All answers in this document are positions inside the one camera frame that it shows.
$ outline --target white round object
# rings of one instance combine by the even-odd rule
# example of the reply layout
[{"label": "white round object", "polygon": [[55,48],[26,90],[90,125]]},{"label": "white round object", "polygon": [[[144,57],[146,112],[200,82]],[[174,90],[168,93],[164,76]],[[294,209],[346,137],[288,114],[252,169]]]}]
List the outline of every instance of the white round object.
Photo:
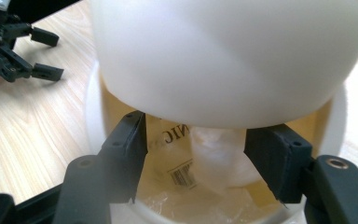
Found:
[{"label": "white round object", "polygon": [[358,0],[93,0],[107,89],[145,113],[203,127],[301,118],[358,58]]}]

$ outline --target light wood surface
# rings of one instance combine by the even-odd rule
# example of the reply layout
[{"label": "light wood surface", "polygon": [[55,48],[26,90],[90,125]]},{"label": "light wood surface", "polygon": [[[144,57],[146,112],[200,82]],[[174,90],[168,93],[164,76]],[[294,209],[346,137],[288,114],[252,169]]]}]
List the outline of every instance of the light wood surface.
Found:
[{"label": "light wood surface", "polygon": [[[30,63],[64,68],[62,80],[0,82],[0,192],[16,203],[60,184],[67,164],[90,154],[84,98],[96,63],[89,1],[36,23],[61,37],[49,48],[21,39],[15,48]],[[358,165],[358,64],[346,81],[348,115],[341,156]]]}]

